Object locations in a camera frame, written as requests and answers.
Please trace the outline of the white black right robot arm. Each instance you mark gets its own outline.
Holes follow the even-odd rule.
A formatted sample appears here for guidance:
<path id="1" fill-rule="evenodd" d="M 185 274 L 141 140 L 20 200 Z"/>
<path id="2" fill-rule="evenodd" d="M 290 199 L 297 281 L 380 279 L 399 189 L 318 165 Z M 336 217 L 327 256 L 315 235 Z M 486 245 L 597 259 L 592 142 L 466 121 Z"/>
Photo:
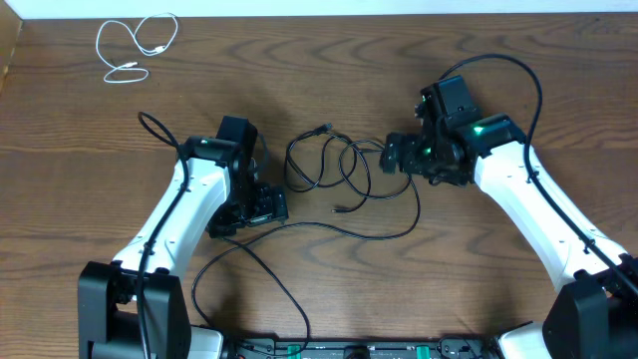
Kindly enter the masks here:
<path id="1" fill-rule="evenodd" d="M 443 121 L 422 125 L 418 135 L 387 135 L 383 171 L 475 184 L 522 233 L 557 293 L 543 322 L 496 337 L 500 356 L 636 357 L 636 257 L 575 206 L 526 146 L 522 130 L 505 115 L 453 130 Z"/>

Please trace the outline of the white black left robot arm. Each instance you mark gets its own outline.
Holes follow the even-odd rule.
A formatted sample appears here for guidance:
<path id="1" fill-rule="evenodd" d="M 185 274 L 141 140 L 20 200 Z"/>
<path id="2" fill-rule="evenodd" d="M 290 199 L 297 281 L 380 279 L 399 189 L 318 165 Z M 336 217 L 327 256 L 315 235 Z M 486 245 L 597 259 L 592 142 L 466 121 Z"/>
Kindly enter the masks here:
<path id="1" fill-rule="evenodd" d="M 181 282 L 202 235 L 288 217 L 282 187 L 258 182 L 242 143 L 191 137 L 139 233 L 78 281 L 82 358 L 219 358 L 223 335 L 191 325 Z"/>

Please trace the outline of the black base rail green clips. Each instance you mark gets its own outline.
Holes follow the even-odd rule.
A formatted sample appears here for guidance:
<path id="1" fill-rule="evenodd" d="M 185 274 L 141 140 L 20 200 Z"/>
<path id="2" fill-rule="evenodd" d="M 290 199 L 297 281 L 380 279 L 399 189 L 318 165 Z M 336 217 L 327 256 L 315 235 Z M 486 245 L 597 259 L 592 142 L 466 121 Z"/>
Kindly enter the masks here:
<path id="1" fill-rule="evenodd" d="M 500 354 L 483 339 L 447 336 L 417 341 L 228 339 L 221 359 L 489 359 Z"/>

